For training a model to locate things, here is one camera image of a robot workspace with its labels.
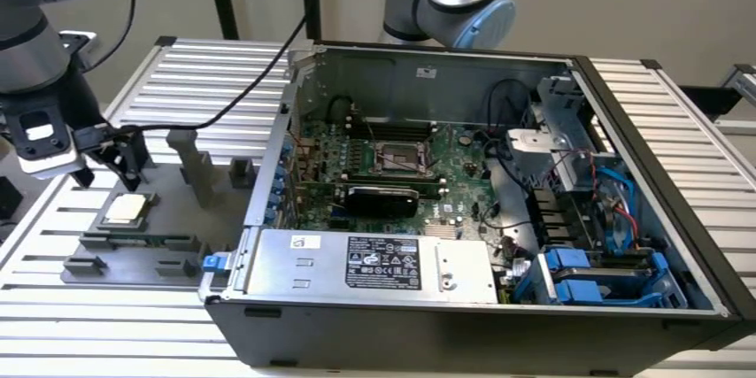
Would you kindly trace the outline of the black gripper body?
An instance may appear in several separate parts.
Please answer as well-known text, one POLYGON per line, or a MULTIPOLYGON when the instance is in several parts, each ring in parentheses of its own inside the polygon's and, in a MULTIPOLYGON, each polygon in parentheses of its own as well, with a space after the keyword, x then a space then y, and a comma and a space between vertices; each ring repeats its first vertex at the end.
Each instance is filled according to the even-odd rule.
POLYGON ((95 42, 91 33, 61 32, 57 41, 67 65, 57 84, 57 107, 61 131, 55 131, 55 148, 86 155, 103 166, 125 166, 129 156, 129 134, 119 134, 102 116, 95 97, 83 78, 93 62, 87 51, 95 42))

